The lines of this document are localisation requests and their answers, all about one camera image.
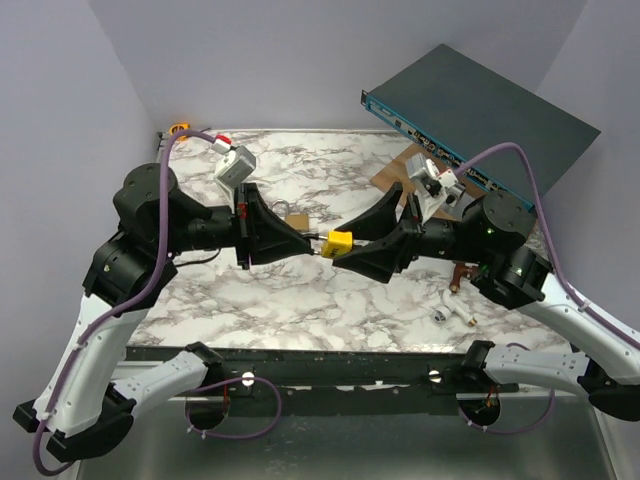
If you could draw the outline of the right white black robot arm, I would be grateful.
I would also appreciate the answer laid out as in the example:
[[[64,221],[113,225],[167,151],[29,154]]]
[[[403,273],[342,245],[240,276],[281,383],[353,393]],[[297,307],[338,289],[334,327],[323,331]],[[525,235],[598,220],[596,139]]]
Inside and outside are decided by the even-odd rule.
[[[551,354],[475,341],[454,372],[456,381],[474,392],[504,384],[560,390],[617,419],[638,420],[638,334],[564,290],[558,268],[525,244],[533,214],[513,195],[494,191],[474,200],[459,221],[428,218],[414,194],[397,215],[400,190],[395,184],[340,227],[357,243],[346,253],[330,248],[335,267],[387,283],[419,257],[476,265],[472,284],[485,298],[536,319],[575,349]]]

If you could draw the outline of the yellow black padlock with keys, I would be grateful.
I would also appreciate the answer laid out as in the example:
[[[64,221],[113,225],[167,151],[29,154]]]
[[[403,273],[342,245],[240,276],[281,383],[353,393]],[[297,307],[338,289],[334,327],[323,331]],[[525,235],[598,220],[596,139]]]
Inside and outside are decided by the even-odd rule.
[[[331,230],[326,234],[309,232],[304,238],[311,242],[316,255],[326,259],[335,259],[346,255],[355,248],[364,247],[369,240],[356,239],[352,232]]]

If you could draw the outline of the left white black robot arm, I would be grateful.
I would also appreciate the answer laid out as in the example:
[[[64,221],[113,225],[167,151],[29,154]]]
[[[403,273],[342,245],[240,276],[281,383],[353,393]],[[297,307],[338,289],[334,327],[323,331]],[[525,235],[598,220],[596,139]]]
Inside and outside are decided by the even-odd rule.
[[[145,164],[126,176],[113,201],[118,229],[93,256],[60,363],[43,393],[13,414],[34,435],[34,453],[47,452],[63,467],[109,453],[138,417],[171,397],[220,387],[222,358],[200,342],[139,376],[113,379],[132,334],[177,275],[178,255],[232,248],[249,268],[312,250],[253,183],[239,185],[231,205],[207,207],[180,189],[170,168]]]

